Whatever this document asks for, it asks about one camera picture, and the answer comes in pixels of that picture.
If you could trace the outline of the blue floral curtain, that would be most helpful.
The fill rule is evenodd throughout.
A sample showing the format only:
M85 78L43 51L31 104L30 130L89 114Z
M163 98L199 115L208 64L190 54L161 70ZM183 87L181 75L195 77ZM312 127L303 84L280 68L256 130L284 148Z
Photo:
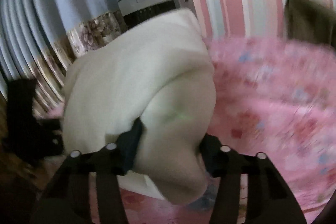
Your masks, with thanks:
M1 94L8 80L36 79L34 114L46 115L75 59L125 30L118 0L1 0Z

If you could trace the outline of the white fleece sweater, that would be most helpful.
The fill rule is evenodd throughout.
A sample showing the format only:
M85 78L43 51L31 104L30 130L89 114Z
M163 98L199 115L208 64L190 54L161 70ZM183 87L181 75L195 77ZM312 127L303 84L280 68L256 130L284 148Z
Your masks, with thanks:
M96 152L143 124L123 189L192 203L207 189L198 145L216 102L214 66L189 9L161 14L79 57L64 84L67 152Z

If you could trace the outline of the pink floral bed sheet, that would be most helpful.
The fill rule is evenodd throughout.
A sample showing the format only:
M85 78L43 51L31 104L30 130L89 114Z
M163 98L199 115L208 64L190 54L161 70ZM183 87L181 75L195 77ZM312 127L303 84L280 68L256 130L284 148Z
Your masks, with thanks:
M335 54L295 40L203 41L214 66L216 102L206 132L236 151L265 152L308 223L335 191ZM207 223L218 183L178 205L122 188L131 223Z

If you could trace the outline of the silver black water dispenser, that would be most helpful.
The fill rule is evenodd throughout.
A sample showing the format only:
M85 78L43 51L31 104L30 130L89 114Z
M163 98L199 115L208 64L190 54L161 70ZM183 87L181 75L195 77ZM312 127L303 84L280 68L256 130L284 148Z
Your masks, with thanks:
M127 28L175 9L187 8L196 13L193 0L118 0Z

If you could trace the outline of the brown plush covered furniture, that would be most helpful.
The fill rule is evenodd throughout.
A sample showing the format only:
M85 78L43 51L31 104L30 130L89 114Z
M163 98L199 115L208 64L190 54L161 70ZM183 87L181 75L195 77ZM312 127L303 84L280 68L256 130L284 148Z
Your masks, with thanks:
M315 0L286 0L286 36L335 48L335 11Z

